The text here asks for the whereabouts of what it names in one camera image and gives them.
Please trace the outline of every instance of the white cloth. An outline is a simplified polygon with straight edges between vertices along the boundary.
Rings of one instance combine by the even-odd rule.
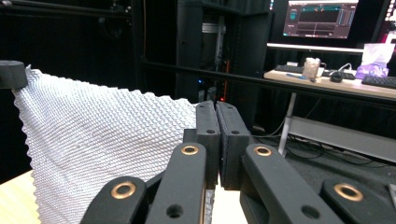
[[[14,90],[42,223],[79,223],[93,197],[122,175],[147,181],[166,168],[183,130],[187,100],[96,86],[26,69]]]

